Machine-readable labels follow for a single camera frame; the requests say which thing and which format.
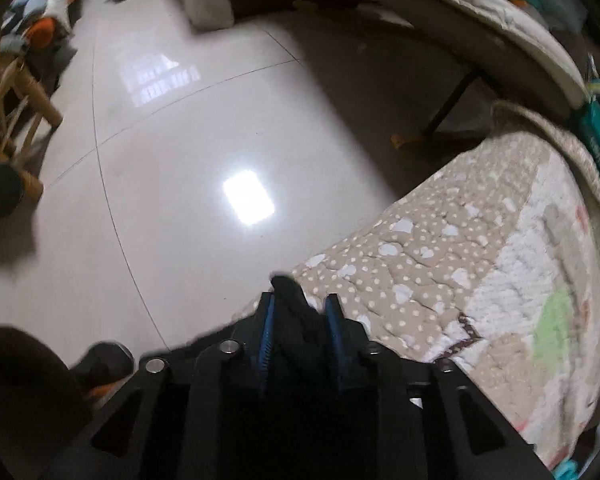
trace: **black shoe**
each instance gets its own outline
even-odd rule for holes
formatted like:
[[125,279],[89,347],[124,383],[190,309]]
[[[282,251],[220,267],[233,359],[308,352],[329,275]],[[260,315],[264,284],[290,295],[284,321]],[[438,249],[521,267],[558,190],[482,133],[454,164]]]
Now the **black shoe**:
[[134,372],[134,358],[120,343],[100,342],[87,350],[71,368],[83,393],[98,386],[115,383]]

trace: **green patch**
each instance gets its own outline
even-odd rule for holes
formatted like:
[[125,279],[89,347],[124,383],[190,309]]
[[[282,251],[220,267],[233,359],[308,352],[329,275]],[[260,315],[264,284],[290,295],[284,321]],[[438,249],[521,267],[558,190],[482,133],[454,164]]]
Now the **green patch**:
[[569,338],[571,298],[566,288],[557,290],[544,302],[534,330],[534,359],[553,374],[562,363]]

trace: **metal screw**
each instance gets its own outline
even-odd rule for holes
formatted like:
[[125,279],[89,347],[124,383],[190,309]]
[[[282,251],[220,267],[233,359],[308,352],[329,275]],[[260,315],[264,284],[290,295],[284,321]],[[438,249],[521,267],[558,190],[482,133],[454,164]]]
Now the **metal screw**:
[[225,354],[235,354],[240,349],[240,343],[233,339],[226,339],[220,343],[219,349]]
[[451,359],[447,358],[440,359],[440,361],[438,361],[438,368],[440,368],[440,370],[442,370],[445,374],[453,371],[454,369]]
[[369,341],[366,344],[366,352],[369,355],[376,355],[376,354],[379,354],[381,351],[382,351],[382,347],[375,341]]
[[151,359],[144,365],[144,369],[150,374],[157,374],[164,370],[164,361],[162,359]]

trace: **person's foot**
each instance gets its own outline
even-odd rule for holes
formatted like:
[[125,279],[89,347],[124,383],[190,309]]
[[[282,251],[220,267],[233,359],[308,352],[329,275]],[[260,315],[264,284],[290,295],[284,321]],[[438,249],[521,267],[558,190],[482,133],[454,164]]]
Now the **person's foot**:
[[96,343],[71,368],[80,389],[86,394],[98,386],[115,383],[134,372],[131,352],[117,342]]

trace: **tile floor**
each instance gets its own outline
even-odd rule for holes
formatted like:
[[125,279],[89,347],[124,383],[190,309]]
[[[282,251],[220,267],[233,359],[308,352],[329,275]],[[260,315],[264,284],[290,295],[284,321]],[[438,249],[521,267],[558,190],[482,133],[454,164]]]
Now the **tile floor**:
[[287,12],[193,34],[174,0],[85,0],[45,193],[0,223],[0,323],[67,363],[102,339],[173,347],[413,189],[389,138],[464,68],[370,23]]

